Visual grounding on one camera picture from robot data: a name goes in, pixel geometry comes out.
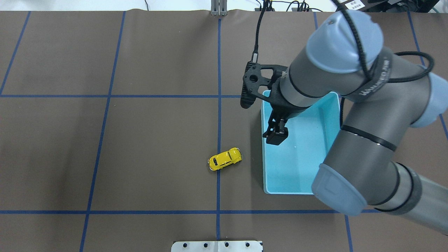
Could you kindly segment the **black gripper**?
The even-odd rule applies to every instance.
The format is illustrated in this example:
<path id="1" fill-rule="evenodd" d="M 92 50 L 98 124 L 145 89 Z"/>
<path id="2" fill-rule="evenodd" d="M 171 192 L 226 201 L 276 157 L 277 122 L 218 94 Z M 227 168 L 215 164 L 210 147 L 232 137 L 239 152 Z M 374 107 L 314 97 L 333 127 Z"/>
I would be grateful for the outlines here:
<path id="1" fill-rule="evenodd" d="M 287 122 L 289 119 L 297 117 L 308 107 L 283 107 L 272 105 L 272 111 L 268 120 L 268 129 L 262 135 L 268 145 L 280 145 L 289 136 Z"/>

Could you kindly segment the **second grey robot arm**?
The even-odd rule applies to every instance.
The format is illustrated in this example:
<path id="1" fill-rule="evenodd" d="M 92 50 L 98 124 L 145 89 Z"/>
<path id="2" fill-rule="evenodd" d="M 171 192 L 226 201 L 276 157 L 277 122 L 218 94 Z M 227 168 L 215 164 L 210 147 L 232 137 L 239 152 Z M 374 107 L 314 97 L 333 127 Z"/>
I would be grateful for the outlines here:
<path id="1" fill-rule="evenodd" d="M 288 119 L 339 94 L 352 107 L 319 165 L 313 194 L 349 216 L 370 205 L 447 235 L 447 188 L 392 161 L 409 127 L 425 127 L 447 109 L 447 81 L 383 41 L 366 13 L 333 13 L 288 67 L 274 67 L 263 136 L 279 145 Z"/>

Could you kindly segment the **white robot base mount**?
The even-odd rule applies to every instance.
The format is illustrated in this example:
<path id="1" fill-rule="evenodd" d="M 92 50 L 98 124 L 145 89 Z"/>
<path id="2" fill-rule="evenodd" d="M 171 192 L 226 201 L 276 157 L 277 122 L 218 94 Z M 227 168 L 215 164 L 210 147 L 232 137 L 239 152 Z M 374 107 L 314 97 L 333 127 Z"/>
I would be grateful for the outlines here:
<path id="1" fill-rule="evenodd" d="M 171 252 L 263 252 L 262 241 L 178 241 L 171 246 Z"/>

